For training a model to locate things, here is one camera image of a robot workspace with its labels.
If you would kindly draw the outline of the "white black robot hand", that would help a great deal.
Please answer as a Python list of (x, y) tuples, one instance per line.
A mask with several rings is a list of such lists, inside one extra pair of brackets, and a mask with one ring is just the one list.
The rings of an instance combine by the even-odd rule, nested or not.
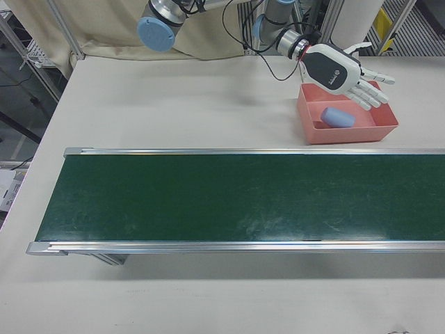
[(367, 43), (359, 43), (347, 49), (340, 49), (329, 43), (308, 46), (302, 61), (309, 82), (331, 95), (343, 95), (369, 111), (389, 102), (389, 98), (371, 81), (392, 85), (395, 79), (364, 67), (352, 56)]

